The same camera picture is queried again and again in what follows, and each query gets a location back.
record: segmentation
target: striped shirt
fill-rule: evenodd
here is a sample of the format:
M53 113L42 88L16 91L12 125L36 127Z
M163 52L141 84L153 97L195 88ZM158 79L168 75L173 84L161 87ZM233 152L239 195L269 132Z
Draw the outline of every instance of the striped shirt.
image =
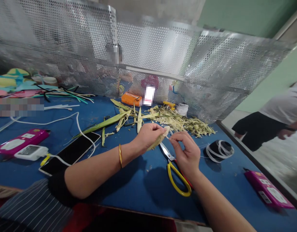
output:
M0 208L0 231L62 231L73 215L71 205L63 204L42 179L10 198Z

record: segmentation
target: black phone screen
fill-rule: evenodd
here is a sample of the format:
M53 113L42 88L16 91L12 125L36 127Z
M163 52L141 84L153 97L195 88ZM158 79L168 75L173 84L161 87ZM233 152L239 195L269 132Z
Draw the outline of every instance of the black phone screen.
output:
M100 138L100 135L93 132L87 133L86 136L90 138L94 143ZM57 156L62 158L68 164L74 164L77 162L90 148L92 147L91 141L89 141L84 136L78 137L62 151L60 151ZM40 170L47 172L50 175L60 172L61 170L67 168L65 164L60 162L59 159L53 157L47 161Z

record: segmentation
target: perforated sheet metal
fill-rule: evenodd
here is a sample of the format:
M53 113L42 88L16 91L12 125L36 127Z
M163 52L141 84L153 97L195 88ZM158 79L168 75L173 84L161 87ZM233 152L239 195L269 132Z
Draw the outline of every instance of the perforated sheet metal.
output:
M187 66L201 32L195 26L124 11L117 12L117 19L125 64L176 75Z
M203 31L178 91L192 114L222 120L293 48L271 39Z
M182 75L185 81L118 68L109 46L121 47L126 65ZM186 102L190 114L208 121L225 118L291 49L90 1L0 0L0 70L40 71L109 97L143 95L150 82L157 102Z

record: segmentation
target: yellow-handled scissors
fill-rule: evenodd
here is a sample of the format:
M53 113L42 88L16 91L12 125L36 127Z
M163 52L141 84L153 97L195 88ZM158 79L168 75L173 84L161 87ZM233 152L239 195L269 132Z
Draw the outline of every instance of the yellow-handled scissors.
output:
M185 177L176 169L176 167L174 167L174 165L172 164L172 162L174 162L176 165L177 165L177 162L176 162L176 159L175 157L173 157L169 150L165 147L165 145L163 143L160 144L160 147L161 147L161 150L163 152L163 154L166 156L166 158L168 159L168 166L167 166L167 169L168 169L168 175L169 175L169 178L170 178L170 181L173 185L173 187L175 188L175 190L181 194L183 197L189 197L191 195L191 187L188 183L188 181L185 179ZM173 171L175 171L175 173L179 176L179 178L182 180L182 182L186 185L187 189L188 189L188 192L183 192L182 190L180 190L176 184L174 183L173 181L173 178L172 178L172 172L171 172L171 168L173 169Z

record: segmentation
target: white charger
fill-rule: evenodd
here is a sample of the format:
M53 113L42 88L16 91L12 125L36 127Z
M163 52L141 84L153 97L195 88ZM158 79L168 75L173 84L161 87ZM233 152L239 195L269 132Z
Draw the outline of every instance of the white charger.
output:
M37 146L37 145L28 145L17 152L14 156L16 158L24 159L24 160L32 160L36 161L40 157L44 157L48 154L48 148Z

